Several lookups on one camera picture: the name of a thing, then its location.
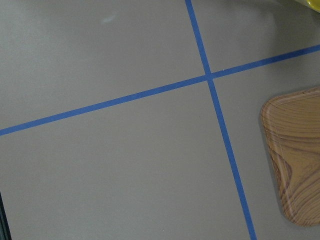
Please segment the yellow mug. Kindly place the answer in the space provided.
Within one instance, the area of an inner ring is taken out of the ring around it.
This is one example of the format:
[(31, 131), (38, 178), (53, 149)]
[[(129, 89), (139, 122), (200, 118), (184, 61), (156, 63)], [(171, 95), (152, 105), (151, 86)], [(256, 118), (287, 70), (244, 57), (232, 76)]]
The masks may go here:
[(316, 11), (320, 12), (320, 0), (295, 0), (296, 2)]

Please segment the wooden cutting board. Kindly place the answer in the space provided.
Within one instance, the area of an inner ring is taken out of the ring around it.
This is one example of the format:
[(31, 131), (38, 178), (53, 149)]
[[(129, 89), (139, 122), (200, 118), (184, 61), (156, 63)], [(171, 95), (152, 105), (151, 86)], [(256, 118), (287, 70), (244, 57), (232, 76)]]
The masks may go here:
[(269, 99), (261, 123), (285, 217), (320, 223), (320, 88)]

